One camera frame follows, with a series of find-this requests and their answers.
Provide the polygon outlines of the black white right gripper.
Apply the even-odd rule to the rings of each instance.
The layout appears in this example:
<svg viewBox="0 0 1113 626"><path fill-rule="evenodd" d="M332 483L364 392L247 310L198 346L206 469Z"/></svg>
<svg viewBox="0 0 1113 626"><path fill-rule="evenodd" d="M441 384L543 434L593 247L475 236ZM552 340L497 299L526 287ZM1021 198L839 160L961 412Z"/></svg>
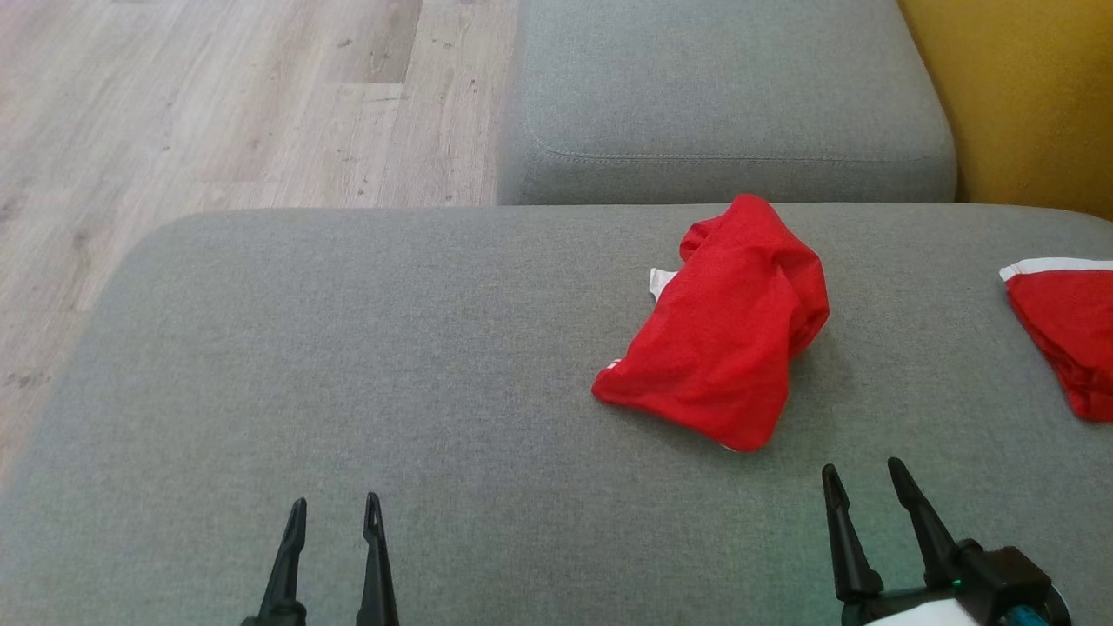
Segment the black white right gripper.
<svg viewBox="0 0 1113 626"><path fill-rule="evenodd" d="M923 585L885 590L850 518L850 497L835 464L823 466L824 511L843 625L879 625L916 609L956 609L975 625L1070 625L1068 603L1050 576L1014 546L986 550L955 542L899 458L887 460L898 502L910 516Z"/></svg>

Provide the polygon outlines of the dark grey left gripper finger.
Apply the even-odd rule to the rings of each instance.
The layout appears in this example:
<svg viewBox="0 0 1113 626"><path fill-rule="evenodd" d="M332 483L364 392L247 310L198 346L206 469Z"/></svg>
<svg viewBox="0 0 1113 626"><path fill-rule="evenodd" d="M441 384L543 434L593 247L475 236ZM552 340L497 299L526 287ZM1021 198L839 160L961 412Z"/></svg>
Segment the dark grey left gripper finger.
<svg viewBox="0 0 1113 626"><path fill-rule="evenodd" d="M397 626L400 618L390 567L390 551L382 507L375 492L366 496L363 535L367 542L367 558L357 625Z"/></svg>
<svg viewBox="0 0 1113 626"><path fill-rule="evenodd" d="M306 625L307 609L296 598L297 574L303 542L305 542L307 502L303 498L290 506L289 519L270 568L262 607L254 616L243 619L243 625Z"/></svg>

